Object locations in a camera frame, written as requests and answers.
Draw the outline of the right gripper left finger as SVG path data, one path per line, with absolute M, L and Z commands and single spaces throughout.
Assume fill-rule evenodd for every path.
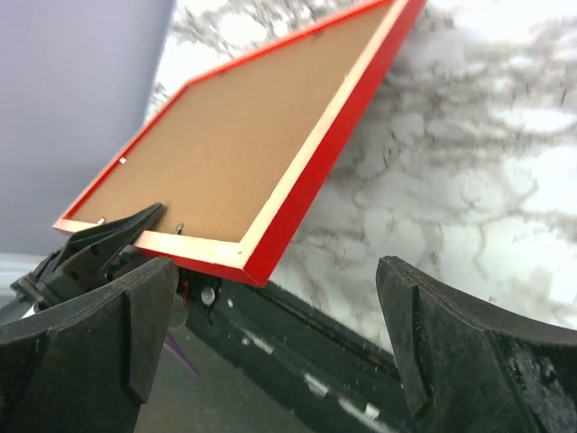
M 156 258 L 1 328 L 3 432 L 132 432 L 150 396 L 177 269 Z

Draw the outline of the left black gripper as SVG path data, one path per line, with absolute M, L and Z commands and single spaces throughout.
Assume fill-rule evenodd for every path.
M 129 245 L 164 212 L 165 206 L 155 203 L 132 216 L 79 231 L 9 288 L 38 312 L 80 301 L 125 312 L 138 297 L 169 304 L 179 283 L 174 262 L 146 259 Z

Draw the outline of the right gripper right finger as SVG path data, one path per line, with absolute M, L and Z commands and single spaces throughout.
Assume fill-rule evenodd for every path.
M 576 332 L 382 257 L 376 289 L 421 432 L 574 432 Z

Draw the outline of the red wooden picture frame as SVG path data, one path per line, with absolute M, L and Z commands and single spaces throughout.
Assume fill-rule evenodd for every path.
M 143 233 L 136 242 L 136 246 L 147 254 L 167 255 L 179 267 L 257 287 L 265 285 L 424 8 L 423 2 L 368 1 L 191 79 L 103 168 L 55 222 L 54 228 L 64 233 L 76 233 L 96 224 L 98 220 L 95 223 L 79 222 L 74 219 L 74 214 L 105 177 L 124 161 L 150 125 L 156 122 L 190 85 L 283 45 L 321 32 L 379 5 L 392 5 L 397 9 L 397 13 L 386 22 L 383 32 L 377 34 L 375 47 L 362 66 L 351 93 L 344 100 L 319 143 L 298 153 L 240 241 L 227 242 L 185 235 L 181 226 L 177 226 L 170 233 L 162 233 L 157 230 L 156 225 L 151 231 Z

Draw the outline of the brown cardboard backing board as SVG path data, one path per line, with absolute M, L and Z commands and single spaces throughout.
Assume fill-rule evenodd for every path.
M 397 9 L 379 5 L 190 85 L 74 214 L 162 203 L 157 230 L 240 241 L 301 150 L 318 144 Z

